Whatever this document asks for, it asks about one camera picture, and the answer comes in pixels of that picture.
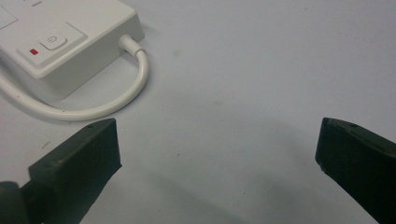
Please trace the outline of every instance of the red indicator light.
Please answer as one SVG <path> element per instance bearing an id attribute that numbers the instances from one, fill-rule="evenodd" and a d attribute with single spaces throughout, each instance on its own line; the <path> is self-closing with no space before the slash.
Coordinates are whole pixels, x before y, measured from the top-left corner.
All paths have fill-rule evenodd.
<path id="1" fill-rule="evenodd" d="M 33 55 L 37 55 L 37 54 L 38 54 L 38 51 L 37 51 L 36 49 L 31 49 L 30 52 L 31 52 Z"/>

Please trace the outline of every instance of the white cable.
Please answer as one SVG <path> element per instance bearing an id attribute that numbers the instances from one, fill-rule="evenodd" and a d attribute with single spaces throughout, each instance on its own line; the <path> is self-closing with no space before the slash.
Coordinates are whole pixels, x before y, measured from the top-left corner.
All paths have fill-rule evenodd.
<path id="1" fill-rule="evenodd" d="M 92 109 L 86 110 L 62 110 L 50 105 L 45 105 L 31 96 L 19 90 L 14 84 L 0 78 L 0 88 L 13 100 L 23 105 L 30 111 L 51 119 L 60 119 L 68 121 L 78 121 L 86 119 L 97 119 L 109 115 L 124 106 L 128 105 L 136 95 L 143 89 L 149 76 L 149 61 L 145 51 L 129 35 L 120 38 L 119 46 L 121 49 L 128 51 L 134 58 L 139 61 L 139 71 L 133 85 L 119 98 Z"/>

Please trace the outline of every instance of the power switch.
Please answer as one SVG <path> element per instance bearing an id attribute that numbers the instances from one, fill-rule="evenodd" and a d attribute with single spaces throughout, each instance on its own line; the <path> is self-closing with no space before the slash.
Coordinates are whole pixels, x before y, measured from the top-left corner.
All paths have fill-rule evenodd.
<path id="1" fill-rule="evenodd" d="M 59 49 L 67 43 L 67 39 L 60 35 L 58 31 L 51 30 L 40 36 L 37 41 L 49 50 Z"/>

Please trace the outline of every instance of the white power strip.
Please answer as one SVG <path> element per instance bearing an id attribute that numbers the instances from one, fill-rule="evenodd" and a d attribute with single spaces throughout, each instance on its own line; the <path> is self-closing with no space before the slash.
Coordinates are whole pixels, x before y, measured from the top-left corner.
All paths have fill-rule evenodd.
<path id="1" fill-rule="evenodd" d="M 63 99 L 128 47 L 144 52 L 134 42 L 143 37 L 136 11 L 117 0 L 0 0 L 0 61 L 44 101 Z"/>

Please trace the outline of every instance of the white surface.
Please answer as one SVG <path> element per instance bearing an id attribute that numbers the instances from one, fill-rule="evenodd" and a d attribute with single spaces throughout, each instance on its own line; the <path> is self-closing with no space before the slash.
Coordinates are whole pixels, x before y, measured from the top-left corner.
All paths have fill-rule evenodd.
<path id="1" fill-rule="evenodd" d="M 323 117 L 396 141 L 396 2 L 124 2 L 150 79 L 113 116 L 123 167 L 84 224 L 375 223 L 314 156 Z M 99 105 L 135 69 L 123 55 L 54 104 Z M 0 180 L 22 185 L 87 123 L 34 119 L 1 97 Z"/>

